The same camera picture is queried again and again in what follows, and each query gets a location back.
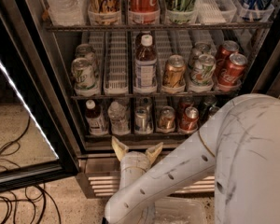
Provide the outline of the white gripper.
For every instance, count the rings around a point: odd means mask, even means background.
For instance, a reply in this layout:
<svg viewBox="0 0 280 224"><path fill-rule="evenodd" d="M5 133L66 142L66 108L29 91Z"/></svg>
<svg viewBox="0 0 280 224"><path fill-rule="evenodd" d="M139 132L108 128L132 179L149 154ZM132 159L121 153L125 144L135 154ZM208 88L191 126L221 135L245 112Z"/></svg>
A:
<svg viewBox="0 0 280 224"><path fill-rule="evenodd" d="M129 148L115 136L111 139L111 145L120 161L120 189L131 185L142 176L158 158L163 148L163 142L160 142L149 147L145 152L146 155L136 151L128 152Z"/></svg>

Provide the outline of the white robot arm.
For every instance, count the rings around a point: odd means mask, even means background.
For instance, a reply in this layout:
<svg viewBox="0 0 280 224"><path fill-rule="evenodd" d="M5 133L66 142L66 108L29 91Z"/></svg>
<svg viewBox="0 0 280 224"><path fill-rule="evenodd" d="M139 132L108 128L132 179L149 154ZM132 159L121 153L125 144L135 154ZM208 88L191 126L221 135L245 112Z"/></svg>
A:
<svg viewBox="0 0 280 224"><path fill-rule="evenodd" d="M108 201L109 224L214 175L216 224L280 224L280 99L245 94Z"/></svg>

